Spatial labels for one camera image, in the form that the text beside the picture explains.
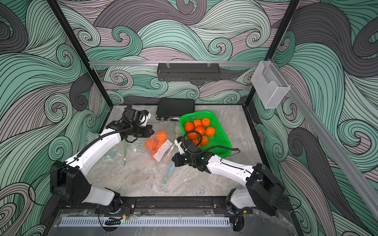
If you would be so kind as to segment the clear bag of oranges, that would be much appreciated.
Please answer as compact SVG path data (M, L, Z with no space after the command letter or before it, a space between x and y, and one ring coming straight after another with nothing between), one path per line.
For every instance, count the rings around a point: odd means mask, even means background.
M167 132L167 140L166 141L158 141L156 137L156 133L158 131L166 131ZM147 150L144 146L144 143L147 139L149 138L154 138L155 140L158 141L157 144L157 149L158 152L156 154L157 156L157 161L154 161L151 156L149 150ZM168 184L168 179L169 176L172 174L172 172L175 169L174 162L172 161L172 157L177 153L178 148L175 146L174 141L176 140L175 134L167 129L158 129L154 135L151 137L146 138L143 140L143 151L147 152L152 161L154 162L154 167L156 168L157 171L157 177L160 179L163 185Z

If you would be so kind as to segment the orange taken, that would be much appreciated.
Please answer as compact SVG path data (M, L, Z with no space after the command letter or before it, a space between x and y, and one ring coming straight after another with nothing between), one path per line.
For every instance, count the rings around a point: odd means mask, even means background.
M189 133L186 136L188 139L195 140L197 138L197 134L195 132Z
M194 124L195 128L197 128L198 126L202 126L201 120L194 120L193 124Z
M195 125L192 122L186 122L184 125L185 132L190 132L195 129Z

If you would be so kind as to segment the orange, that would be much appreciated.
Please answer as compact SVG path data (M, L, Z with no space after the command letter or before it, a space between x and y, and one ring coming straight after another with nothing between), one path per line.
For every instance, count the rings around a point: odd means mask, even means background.
M206 130L205 130L205 128L204 128L203 126L197 126L197 127L195 128L195 131L197 131L197 132L200 133L201 135L204 135L205 132L206 132Z
M210 124L211 124L211 121L210 121L208 118L203 118L203 119L201 120L201 124L202 124L202 126L204 126L204 127L209 127Z

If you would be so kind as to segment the green plastic basket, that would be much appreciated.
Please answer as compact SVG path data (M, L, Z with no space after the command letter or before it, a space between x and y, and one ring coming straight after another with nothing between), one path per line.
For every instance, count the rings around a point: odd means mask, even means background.
M183 135L196 131L188 134L186 138L194 141L202 152L202 156L209 153L219 157L231 155L231 142L213 112L200 111L185 114L180 118L180 127Z

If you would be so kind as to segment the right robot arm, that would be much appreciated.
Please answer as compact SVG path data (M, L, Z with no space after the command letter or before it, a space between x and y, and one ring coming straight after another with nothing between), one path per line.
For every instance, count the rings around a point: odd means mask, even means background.
M211 152L221 148L230 151L240 151L238 148L213 146L200 150L203 136L197 131L190 131L175 140L178 152L172 157L175 167L191 166L201 172L220 175L244 186L243 189L233 189L225 199L229 212L242 214L247 209L257 208L268 214L276 215L284 193L284 186L278 178L262 163L255 166L242 165Z

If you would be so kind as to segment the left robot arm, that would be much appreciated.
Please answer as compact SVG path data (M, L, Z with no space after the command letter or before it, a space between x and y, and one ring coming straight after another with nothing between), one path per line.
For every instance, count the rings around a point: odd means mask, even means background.
M91 185L86 175L114 146L132 137L149 138L154 134L148 124L147 110L124 109L118 121L109 123L102 133L68 160L56 161L50 170L50 192L70 205L94 204L118 212L122 206L120 194L108 188Z

